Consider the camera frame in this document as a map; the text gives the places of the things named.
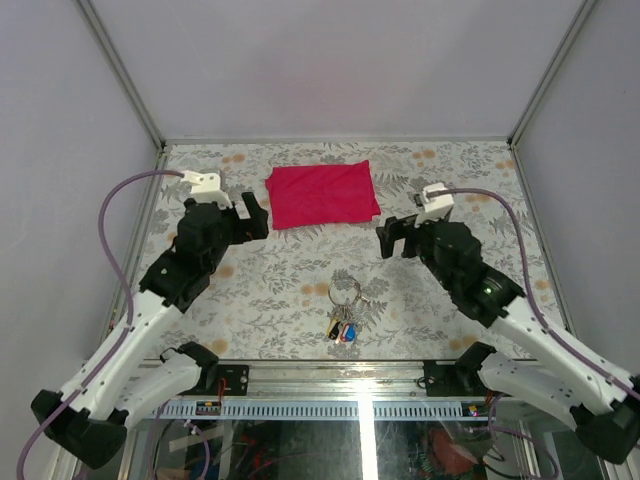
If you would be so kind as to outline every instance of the black bracket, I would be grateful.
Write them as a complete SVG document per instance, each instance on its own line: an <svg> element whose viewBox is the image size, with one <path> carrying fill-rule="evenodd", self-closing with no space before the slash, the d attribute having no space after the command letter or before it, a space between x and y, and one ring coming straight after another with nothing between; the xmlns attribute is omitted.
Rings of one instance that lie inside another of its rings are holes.
<svg viewBox="0 0 640 480"><path fill-rule="evenodd" d="M461 378L455 364L425 360L422 368L428 397L484 397L489 393L479 377Z"/></svg>
<svg viewBox="0 0 640 480"><path fill-rule="evenodd" d="M218 365L218 380L224 379L225 397L246 397L249 390L249 365Z"/></svg>
<svg viewBox="0 0 640 480"><path fill-rule="evenodd" d="M249 365L216 365L213 381L205 386L200 382L184 396L218 396L220 385L224 385L224 397L246 397L249 390Z"/></svg>

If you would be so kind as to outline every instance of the white wall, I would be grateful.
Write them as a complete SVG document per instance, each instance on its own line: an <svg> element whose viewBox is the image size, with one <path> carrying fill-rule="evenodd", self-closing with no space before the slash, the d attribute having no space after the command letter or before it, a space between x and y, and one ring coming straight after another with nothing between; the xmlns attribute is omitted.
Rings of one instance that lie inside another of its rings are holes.
<svg viewBox="0 0 640 480"><path fill-rule="evenodd" d="M581 0L94 0L166 137L507 137Z"/></svg>
<svg viewBox="0 0 640 480"><path fill-rule="evenodd" d="M95 349L115 287L97 213L154 149L70 0L0 2L0 477L15 478L36 427L29 405ZM123 256L142 185L123 193L108 237ZM43 477L38 442L28 478Z"/></svg>
<svg viewBox="0 0 640 480"><path fill-rule="evenodd" d="M640 372L640 2L601 2L519 151L580 338Z"/></svg>

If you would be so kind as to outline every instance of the table surface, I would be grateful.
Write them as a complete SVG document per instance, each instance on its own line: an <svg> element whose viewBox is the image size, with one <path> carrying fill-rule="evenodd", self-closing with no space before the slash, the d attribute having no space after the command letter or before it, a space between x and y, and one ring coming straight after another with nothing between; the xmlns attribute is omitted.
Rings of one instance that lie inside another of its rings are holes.
<svg viewBox="0 0 640 480"><path fill-rule="evenodd" d="M264 181L273 167L357 163L368 159L382 215L363 224L328 224L272 231L265 241L229 248L211 286L149 352L197 341L228 359L407 360L457 358L476 340L512 358L527 352L457 312L417 259L380 258L375 227L389 216L416 213L413 194L427 184L478 187L503 195L514 207L543 311L561 322L533 223L504 142L299 143L174 145L167 168L220 170L232 200L255 192L269 209ZM188 186L163 180L140 262L139 280L170 246ZM488 197L456 197L452 221L462 221L483 243L485 261L522 284L513 226ZM355 316L353 344L326 337L332 278L352 275L372 301Z"/></svg>

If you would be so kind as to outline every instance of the pink towel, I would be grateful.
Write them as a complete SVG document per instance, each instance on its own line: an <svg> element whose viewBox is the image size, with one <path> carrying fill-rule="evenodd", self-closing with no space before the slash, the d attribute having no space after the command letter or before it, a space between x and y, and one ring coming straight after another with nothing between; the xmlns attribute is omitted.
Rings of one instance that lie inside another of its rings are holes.
<svg viewBox="0 0 640 480"><path fill-rule="evenodd" d="M380 215L369 160L355 165L276 167L266 184L275 230L370 222Z"/></svg>

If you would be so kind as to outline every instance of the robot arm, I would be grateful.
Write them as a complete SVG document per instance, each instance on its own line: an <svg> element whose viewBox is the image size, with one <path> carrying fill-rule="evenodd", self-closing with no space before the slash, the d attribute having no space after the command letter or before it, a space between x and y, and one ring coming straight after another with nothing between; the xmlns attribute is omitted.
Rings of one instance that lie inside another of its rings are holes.
<svg viewBox="0 0 640 480"><path fill-rule="evenodd" d="M395 241L404 239L402 256L419 257L465 316L523 346L555 377L519 366L482 343L472 345L458 360L459 375L476 376L491 390L525 399L574 429L597 455L622 463L640 438L640 402L611 380L617 378L629 389L640 391L638 378L553 323L543 326L522 288L482 261L480 241L469 228L449 222L453 197L430 198L430 193L439 190L446 188L430 185L416 197L422 210L419 214L388 218L377 229L383 258L393 254ZM611 377L586 367L552 336L601 365Z"/></svg>
<svg viewBox="0 0 640 480"><path fill-rule="evenodd" d="M45 434L90 468L99 468L120 449L127 430L167 399L191 389L215 390L218 358L205 347L188 342L153 373L128 384L131 374L154 341L179 320L209 286L229 245L264 239L268 213L252 193L242 199L249 212L241 219L229 197L220 189L216 174L184 172L192 184L184 202L171 248L149 267L134 296L134 320L120 320L87 364L58 392L41 390L31 409L42 423L74 392L128 330L117 353Z"/></svg>

